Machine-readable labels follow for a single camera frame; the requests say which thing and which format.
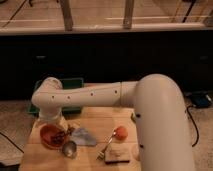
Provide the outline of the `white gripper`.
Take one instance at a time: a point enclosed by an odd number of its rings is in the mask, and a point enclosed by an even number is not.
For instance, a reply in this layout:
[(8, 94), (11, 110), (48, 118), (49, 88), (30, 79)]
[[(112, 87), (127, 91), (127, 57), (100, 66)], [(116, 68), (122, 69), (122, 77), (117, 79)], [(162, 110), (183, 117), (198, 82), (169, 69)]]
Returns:
[(40, 116), (38, 122), (41, 124), (54, 125), (63, 131), (67, 131), (67, 135), (72, 135), (72, 133), (75, 130), (74, 127), (68, 127), (68, 122), (66, 121), (66, 119), (62, 114), (54, 116)]

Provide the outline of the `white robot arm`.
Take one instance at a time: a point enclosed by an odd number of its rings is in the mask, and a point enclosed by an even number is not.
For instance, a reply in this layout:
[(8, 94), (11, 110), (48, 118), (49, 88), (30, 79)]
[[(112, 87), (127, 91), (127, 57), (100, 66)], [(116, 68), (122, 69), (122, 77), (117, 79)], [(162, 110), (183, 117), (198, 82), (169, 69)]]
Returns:
[(170, 77), (150, 74), (138, 81), (64, 89), (49, 77), (33, 93), (39, 118), (57, 123), (64, 107), (125, 107), (135, 113), (141, 171), (196, 171), (187, 110)]

